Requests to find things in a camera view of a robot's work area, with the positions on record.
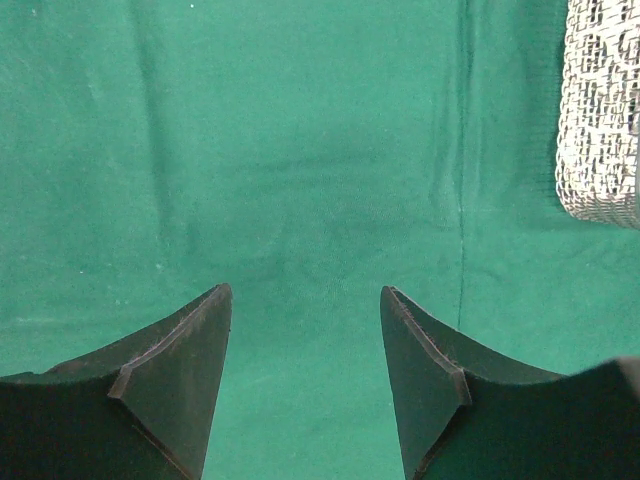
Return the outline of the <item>dark green surgical drape cloth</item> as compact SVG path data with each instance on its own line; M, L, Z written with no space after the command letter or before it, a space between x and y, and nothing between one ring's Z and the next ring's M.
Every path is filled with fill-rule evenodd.
M210 287L208 479L400 479L392 285L545 370L639 352L639 234L555 193L563 1L5 1L1 371Z

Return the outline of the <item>metal mesh instrument tray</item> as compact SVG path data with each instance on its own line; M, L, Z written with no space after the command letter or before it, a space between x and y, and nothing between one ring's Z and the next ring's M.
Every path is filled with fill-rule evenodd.
M639 4L571 1L556 194L581 220L639 226Z

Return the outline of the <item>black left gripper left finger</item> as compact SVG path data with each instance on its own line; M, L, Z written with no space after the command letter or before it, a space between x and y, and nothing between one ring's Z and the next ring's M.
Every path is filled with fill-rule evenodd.
M219 284L98 350L2 377L2 478L201 478L231 318Z

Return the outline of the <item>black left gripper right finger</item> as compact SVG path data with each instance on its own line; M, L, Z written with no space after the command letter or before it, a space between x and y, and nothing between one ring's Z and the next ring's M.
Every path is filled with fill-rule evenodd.
M409 479L635 479L639 361L562 375L500 354L394 287L381 328Z

